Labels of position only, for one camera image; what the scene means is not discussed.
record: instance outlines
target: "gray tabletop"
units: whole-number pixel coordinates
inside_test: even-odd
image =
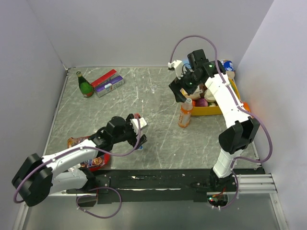
[[[88,136],[105,126],[113,116],[140,113],[148,127],[148,141],[142,150],[126,157],[113,157],[111,169],[187,169],[211,168],[220,153],[218,135],[226,129],[222,115],[193,116],[187,128],[177,124],[180,104],[169,89],[175,73],[167,68],[115,68],[125,84],[98,98],[85,98],[78,88],[76,72],[93,82],[112,68],[72,68],[68,71],[58,114],[46,154],[67,147],[70,137]],[[116,144],[114,153],[132,148],[127,142]],[[251,145],[242,156],[255,158]],[[238,160],[237,168],[256,168],[255,163]]]

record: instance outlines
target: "green bottle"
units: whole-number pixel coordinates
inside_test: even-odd
[[[79,89],[84,97],[91,97],[94,93],[94,89],[91,84],[82,76],[81,72],[76,72],[78,76]]]

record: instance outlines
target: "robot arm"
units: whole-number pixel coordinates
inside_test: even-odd
[[[230,82],[220,61],[218,61],[218,65],[225,83],[217,72],[215,62],[209,62],[203,50],[193,51],[188,54],[188,59],[193,71],[186,69],[182,72],[185,67],[178,60],[168,64],[170,69],[175,69],[177,75],[169,87],[177,102],[185,102],[186,100],[180,91],[181,89],[190,95],[201,83],[205,84],[215,97],[225,118],[227,129],[219,136],[221,152],[212,169],[212,176],[214,184],[223,183],[230,177],[233,158],[240,156],[248,144],[253,141],[260,124],[255,118],[238,109],[238,106],[243,108],[243,104],[233,89],[227,87]]]
[[[39,157],[36,153],[29,156],[12,180],[13,186],[17,189],[21,183],[19,194],[28,206],[34,206],[42,202],[49,194],[67,190],[81,189],[87,192],[93,188],[95,183],[94,175],[87,168],[79,168],[72,172],[64,172],[80,162],[99,157],[104,151],[111,151],[113,145],[119,142],[128,141],[136,149],[146,142],[146,136],[142,135],[137,144],[137,134],[146,125],[144,118],[137,119],[130,114],[125,120],[115,116],[106,127],[99,129],[82,143],[63,150],[61,152]],[[35,168],[42,167],[29,176]]]

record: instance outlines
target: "yellow box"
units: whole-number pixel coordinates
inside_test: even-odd
[[[234,89],[236,96],[240,100],[240,94],[236,87],[236,84],[233,80],[229,79],[230,84],[232,85],[232,88]],[[222,111],[219,106],[213,106],[213,107],[194,107],[192,110],[191,115],[192,116],[206,116],[206,115],[218,115],[222,114]]]

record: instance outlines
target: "purple box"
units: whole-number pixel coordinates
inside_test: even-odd
[[[121,76],[115,77],[112,80],[106,82],[105,84],[98,85],[94,88],[98,97],[101,97],[108,92],[118,88],[119,86],[124,84],[124,79]]]

